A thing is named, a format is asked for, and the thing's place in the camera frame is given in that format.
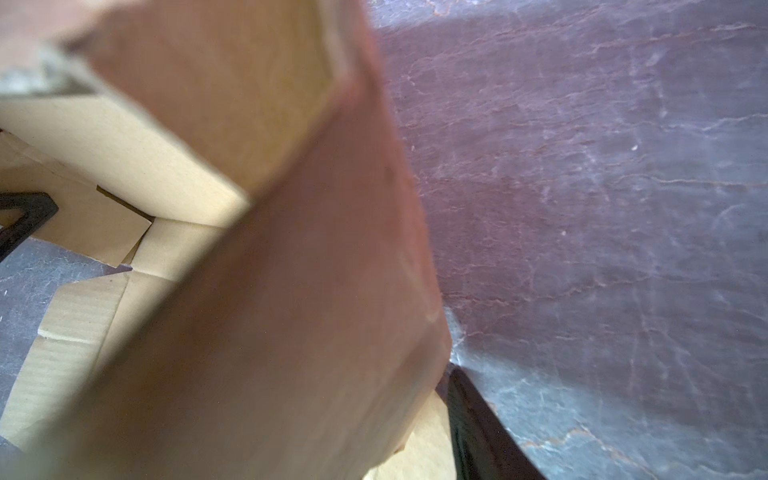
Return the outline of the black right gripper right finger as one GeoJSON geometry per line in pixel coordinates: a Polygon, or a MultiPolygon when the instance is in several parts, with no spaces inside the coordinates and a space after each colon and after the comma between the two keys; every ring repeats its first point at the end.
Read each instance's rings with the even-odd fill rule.
{"type": "Polygon", "coordinates": [[[458,367],[448,376],[446,404],[458,479],[545,479],[458,367]]]}

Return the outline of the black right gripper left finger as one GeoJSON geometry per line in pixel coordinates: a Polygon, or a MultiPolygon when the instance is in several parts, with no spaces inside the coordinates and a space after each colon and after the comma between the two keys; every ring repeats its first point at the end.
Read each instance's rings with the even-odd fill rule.
{"type": "Polygon", "coordinates": [[[21,216],[1,229],[1,261],[52,219],[59,211],[53,198],[44,192],[1,194],[1,210],[17,210],[21,216]]]}

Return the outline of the brown cardboard box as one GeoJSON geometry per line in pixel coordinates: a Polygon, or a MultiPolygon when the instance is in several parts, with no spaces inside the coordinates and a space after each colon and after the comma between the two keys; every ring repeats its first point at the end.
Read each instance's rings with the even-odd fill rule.
{"type": "Polygon", "coordinates": [[[5,1],[1,188],[131,259],[95,342],[42,335],[13,479],[362,479],[450,334],[362,1],[5,1]]]}

